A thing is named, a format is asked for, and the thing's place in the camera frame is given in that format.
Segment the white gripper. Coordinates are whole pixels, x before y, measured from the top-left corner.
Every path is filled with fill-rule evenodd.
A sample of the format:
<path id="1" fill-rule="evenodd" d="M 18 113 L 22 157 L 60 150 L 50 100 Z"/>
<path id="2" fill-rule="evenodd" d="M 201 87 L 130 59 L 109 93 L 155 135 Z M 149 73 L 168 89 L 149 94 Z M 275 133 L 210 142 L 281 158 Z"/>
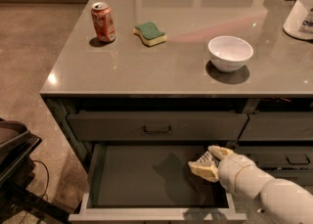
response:
<path id="1" fill-rule="evenodd" d="M 254 200 L 265 184 L 274 177 L 258 168 L 255 162 L 246 156 L 233 154 L 228 148 L 209 146 L 209 152 L 221 160 L 218 168 L 207 162 L 189 161 L 188 165 L 193 174 L 209 181 L 217 182 L 230 193 L 247 200 Z"/>

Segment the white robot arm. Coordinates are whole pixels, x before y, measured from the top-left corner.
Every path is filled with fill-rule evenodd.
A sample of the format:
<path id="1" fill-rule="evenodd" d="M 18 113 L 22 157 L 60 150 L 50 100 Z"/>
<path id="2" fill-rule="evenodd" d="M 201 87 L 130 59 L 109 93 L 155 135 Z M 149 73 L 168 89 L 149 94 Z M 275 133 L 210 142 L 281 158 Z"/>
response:
<path id="1" fill-rule="evenodd" d="M 219 182 L 246 200 L 269 224 L 313 224 L 313 195 L 292 181 L 273 177 L 244 155 L 212 145 L 188 165 L 196 176 Z"/>

